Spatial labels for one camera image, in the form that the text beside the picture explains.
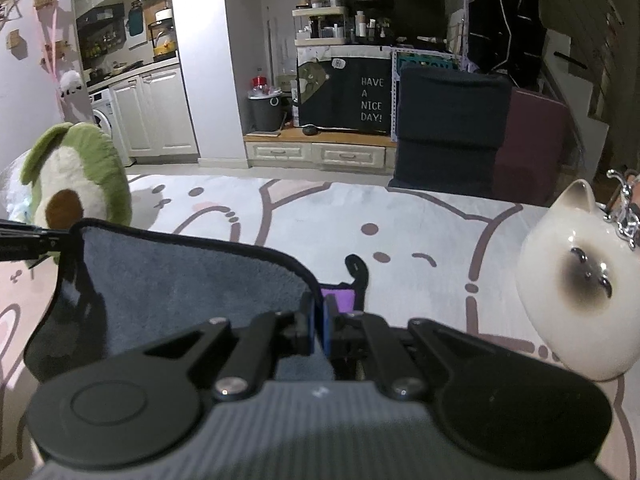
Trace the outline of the purple and grey towel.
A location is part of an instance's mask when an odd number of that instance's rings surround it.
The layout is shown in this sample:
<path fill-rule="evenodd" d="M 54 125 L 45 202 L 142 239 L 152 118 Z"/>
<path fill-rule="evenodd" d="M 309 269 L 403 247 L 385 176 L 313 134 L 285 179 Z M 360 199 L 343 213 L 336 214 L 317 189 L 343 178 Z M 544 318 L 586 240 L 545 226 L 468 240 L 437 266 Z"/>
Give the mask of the purple and grey towel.
<path fill-rule="evenodd" d="M 332 295 L 360 310 L 369 270 L 338 260 L 352 279 L 321 284 L 271 248 L 85 220 L 64 237 L 55 292 L 24 351 L 38 382 L 175 336 L 211 318 L 241 328 L 266 311 L 315 307 Z"/>

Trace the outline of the green avocado plush toy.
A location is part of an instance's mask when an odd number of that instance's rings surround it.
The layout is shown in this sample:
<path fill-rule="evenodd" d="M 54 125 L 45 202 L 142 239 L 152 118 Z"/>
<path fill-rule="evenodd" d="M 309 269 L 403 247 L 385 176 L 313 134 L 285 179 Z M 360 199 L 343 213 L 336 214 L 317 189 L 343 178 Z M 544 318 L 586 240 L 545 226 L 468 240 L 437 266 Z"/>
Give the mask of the green avocado plush toy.
<path fill-rule="evenodd" d="M 20 174 L 30 188 L 29 223 L 66 231 L 82 219 L 129 226 L 126 171 L 112 138 L 88 122 L 49 128 L 28 152 Z"/>

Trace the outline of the washing machine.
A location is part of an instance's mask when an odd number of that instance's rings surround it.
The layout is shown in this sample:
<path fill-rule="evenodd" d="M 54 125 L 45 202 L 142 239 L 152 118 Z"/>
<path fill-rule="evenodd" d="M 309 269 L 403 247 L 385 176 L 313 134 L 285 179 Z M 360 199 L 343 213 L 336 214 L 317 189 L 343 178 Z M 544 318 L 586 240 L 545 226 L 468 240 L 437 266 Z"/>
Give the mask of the washing machine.
<path fill-rule="evenodd" d="M 113 141 L 125 168 L 130 167 L 134 161 L 129 157 L 124 138 L 120 132 L 119 123 L 114 112 L 111 92 L 107 88 L 89 94 L 94 122 Z"/>

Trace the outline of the white kitchen cabinet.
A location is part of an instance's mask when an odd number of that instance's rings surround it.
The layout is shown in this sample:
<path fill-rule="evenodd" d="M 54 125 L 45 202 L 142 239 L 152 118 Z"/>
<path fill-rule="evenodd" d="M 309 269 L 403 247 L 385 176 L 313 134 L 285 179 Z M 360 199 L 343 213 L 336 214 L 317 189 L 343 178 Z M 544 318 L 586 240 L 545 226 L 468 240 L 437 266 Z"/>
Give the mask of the white kitchen cabinet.
<path fill-rule="evenodd" d="M 123 74 L 108 85 L 108 92 L 130 157 L 200 154 L 177 60 L 153 63 Z"/>

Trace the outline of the white drawer platform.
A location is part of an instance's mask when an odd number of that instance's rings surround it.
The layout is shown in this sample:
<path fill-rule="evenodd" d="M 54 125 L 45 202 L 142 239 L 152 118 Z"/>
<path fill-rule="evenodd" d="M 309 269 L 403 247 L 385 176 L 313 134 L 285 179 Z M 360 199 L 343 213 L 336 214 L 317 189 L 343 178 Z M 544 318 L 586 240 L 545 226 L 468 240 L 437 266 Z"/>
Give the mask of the white drawer platform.
<path fill-rule="evenodd" d="M 391 174 L 396 162 L 396 143 L 388 136 L 349 131 L 306 136 L 302 128 L 286 128 L 247 134 L 244 144 L 252 167 Z"/>

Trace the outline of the black trash bin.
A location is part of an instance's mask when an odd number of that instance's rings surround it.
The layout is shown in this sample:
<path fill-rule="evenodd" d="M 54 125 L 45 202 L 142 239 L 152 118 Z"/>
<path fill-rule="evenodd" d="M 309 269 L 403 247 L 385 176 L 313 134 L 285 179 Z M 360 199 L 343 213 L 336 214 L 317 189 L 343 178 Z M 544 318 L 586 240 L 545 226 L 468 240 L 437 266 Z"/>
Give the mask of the black trash bin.
<path fill-rule="evenodd" d="M 286 99 L 280 90 L 248 97 L 253 129 L 258 132 L 280 130 L 285 120 Z"/>

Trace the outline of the white cat ceramic holder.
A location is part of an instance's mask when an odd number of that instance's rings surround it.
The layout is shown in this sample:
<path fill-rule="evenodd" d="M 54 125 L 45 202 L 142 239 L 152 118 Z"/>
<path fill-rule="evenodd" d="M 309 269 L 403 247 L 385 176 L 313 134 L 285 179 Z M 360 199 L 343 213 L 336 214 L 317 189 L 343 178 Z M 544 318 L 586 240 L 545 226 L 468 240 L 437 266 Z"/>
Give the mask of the white cat ceramic holder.
<path fill-rule="evenodd" d="M 524 240 L 515 284 L 529 321 L 570 370 L 596 382 L 639 359 L 639 207 L 623 183 L 600 208 L 584 179 L 570 184 Z"/>

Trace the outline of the dark blue chair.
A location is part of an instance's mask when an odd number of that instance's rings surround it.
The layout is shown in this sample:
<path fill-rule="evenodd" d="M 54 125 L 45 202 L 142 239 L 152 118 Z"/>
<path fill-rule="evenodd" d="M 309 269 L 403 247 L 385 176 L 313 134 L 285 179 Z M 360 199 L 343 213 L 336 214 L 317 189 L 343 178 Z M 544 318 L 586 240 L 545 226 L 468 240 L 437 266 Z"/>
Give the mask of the dark blue chair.
<path fill-rule="evenodd" d="M 405 66 L 390 186 L 491 196 L 511 92 L 500 76 Z"/>

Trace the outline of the black have a nice day cloth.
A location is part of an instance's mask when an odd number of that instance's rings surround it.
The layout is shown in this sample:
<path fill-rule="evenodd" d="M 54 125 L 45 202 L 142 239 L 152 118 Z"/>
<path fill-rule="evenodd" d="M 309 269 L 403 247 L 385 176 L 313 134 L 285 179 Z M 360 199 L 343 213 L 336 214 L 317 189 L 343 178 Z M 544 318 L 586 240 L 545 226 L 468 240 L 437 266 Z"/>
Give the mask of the black have a nice day cloth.
<path fill-rule="evenodd" d="M 331 58 L 298 66 L 298 117 L 303 127 L 390 132 L 392 68 L 386 58 Z"/>

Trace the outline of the maroon cushion seat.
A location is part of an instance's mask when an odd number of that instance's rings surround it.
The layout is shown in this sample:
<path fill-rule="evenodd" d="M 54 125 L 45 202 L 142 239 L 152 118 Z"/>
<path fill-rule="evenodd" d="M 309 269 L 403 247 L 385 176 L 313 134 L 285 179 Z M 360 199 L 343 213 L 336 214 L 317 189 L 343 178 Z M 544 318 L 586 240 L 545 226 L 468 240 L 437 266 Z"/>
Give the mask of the maroon cushion seat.
<path fill-rule="evenodd" d="M 544 206 L 560 168 L 570 112 L 540 93 L 514 88 L 502 147 L 496 155 L 492 196 Z"/>

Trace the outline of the white storage shelf rack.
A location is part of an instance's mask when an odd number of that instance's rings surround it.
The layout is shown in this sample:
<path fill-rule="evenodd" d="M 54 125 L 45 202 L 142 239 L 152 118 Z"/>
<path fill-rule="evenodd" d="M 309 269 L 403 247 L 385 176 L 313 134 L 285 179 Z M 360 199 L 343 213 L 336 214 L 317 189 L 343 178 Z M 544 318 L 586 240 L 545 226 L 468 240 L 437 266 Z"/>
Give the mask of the white storage shelf rack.
<path fill-rule="evenodd" d="M 294 9 L 296 48 L 341 46 L 346 44 L 346 18 L 344 6 Z"/>

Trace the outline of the black hanging garment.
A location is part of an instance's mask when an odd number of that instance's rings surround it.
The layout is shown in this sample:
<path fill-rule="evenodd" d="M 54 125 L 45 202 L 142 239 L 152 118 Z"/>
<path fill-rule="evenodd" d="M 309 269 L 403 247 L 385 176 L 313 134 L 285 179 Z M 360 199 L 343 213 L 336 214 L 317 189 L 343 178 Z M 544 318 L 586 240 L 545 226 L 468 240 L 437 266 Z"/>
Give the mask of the black hanging garment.
<path fill-rule="evenodd" d="M 514 86 L 538 89 L 547 29 L 540 0 L 473 0 L 469 60 L 484 74 L 503 74 Z"/>

